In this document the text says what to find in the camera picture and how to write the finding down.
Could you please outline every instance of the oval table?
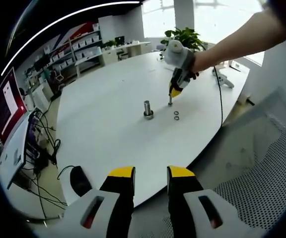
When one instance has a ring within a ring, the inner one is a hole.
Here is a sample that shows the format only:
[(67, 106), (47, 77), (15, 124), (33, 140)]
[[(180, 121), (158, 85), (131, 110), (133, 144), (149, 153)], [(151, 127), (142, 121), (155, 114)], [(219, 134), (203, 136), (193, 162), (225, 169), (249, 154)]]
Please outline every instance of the oval table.
[[(219, 88), (208, 69), (168, 106), (173, 67), (159, 53), (129, 58), (89, 73), (63, 89), (57, 138), (58, 170), (81, 166), (93, 188), (99, 189), (110, 171), (135, 166), (134, 206), (167, 184), (166, 167), (187, 167), (208, 145), (221, 123)], [(234, 84), (221, 87), (223, 121), (246, 82), (249, 69), (221, 70)], [(154, 119), (143, 117), (149, 100)], [(179, 112), (175, 120), (174, 111)], [(70, 170), (60, 177), (67, 204), (79, 197), (70, 185)]]

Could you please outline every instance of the window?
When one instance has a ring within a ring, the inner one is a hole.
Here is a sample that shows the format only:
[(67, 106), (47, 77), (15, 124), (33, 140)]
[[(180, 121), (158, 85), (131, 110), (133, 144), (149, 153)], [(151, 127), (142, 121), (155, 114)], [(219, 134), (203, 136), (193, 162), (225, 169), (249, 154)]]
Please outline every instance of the window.
[[(200, 39), (217, 44), (262, 10), (259, 0), (193, 0), (194, 27)], [(248, 56), (262, 65), (264, 52)]]
[(142, 19), (145, 38), (164, 37), (164, 32), (175, 29), (174, 0), (143, 2)]

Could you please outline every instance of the potted plant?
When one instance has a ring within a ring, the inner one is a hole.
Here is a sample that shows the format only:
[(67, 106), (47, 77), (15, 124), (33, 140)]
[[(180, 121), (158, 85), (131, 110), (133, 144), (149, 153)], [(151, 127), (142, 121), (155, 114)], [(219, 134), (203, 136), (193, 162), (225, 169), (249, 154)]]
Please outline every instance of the potted plant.
[(117, 45), (117, 43), (115, 41), (110, 40), (104, 44), (104, 48), (106, 50), (109, 50), (109, 49), (113, 49), (114, 46), (116, 46), (116, 45)]
[[(170, 40), (180, 41), (184, 47), (190, 49), (193, 52), (200, 51), (202, 48), (201, 45), (203, 44), (203, 42), (200, 39), (198, 39), (199, 34), (196, 33), (194, 29), (186, 27), (184, 30), (180, 30), (176, 28), (175, 31), (172, 30), (165, 31), (165, 35), (167, 39), (161, 41), (161, 44), (165, 45), (165, 49), (168, 46), (168, 42)], [(164, 59), (163, 55), (164, 50), (162, 50), (161, 53), (159, 54), (161, 60)]]

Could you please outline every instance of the computer monitor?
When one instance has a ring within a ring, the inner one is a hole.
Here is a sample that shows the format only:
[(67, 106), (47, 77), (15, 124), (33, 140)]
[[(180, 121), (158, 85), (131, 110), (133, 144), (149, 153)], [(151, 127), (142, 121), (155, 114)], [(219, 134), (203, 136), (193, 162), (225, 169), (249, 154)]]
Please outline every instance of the computer monitor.
[(115, 42), (117, 43), (117, 46), (124, 45), (124, 36), (116, 37)]
[(19, 119), (27, 108), (19, 92), (14, 68), (0, 85), (0, 142), (4, 144)]

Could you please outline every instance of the metal shaft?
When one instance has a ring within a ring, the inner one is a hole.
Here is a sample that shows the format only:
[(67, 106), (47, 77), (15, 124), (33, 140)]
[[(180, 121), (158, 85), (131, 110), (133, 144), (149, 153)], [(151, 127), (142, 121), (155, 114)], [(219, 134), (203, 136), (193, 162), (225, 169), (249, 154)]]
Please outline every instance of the metal shaft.
[(144, 109), (145, 109), (145, 114), (148, 116), (148, 115), (151, 115), (152, 112), (151, 112), (151, 107), (149, 105), (149, 101), (145, 101), (144, 102)]
[(172, 96), (169, 95), (169, 102), (168, 102), (168, 105), (171, 107), (173, 104), (172, 104)]

